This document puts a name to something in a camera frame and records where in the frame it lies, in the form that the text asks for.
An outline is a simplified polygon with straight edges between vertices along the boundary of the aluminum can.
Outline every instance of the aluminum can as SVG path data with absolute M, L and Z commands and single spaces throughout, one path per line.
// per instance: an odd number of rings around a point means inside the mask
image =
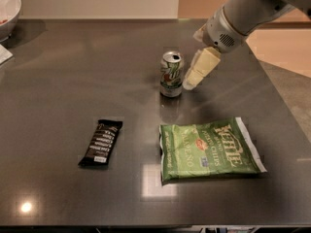
M 161 60 L 160 92 L 166 97 L 182 93 L 184 58 L 177 51 L 166 52 Z

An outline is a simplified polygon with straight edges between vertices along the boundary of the green chip bag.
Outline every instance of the green chip bag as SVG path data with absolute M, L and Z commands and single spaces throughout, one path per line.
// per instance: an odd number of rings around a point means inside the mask
M 240 117 L 207 124 L 161 125 L 162 180 L 266 172 Z

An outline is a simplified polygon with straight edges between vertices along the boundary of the black snack bar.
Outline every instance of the black snack bar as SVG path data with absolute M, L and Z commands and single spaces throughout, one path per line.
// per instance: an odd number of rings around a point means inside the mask
M 122 121 L 98 120 L 85 157 L 79 162 L 80 166 L 108 165 L 109 156 L 114 148 Z

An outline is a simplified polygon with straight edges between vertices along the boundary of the can top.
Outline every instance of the can top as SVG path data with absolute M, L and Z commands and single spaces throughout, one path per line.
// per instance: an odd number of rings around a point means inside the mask
M 182 56 L 177 51 L 168 51 L 163 55 L 163 59 L 169 63 L 177 63 L 182 60 Z

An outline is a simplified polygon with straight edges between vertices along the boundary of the white bowl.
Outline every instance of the white bowl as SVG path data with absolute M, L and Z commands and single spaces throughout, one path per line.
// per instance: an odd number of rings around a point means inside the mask
M 21 0 L 0 0 L 0 43 L 7 40 L 17 24 Z

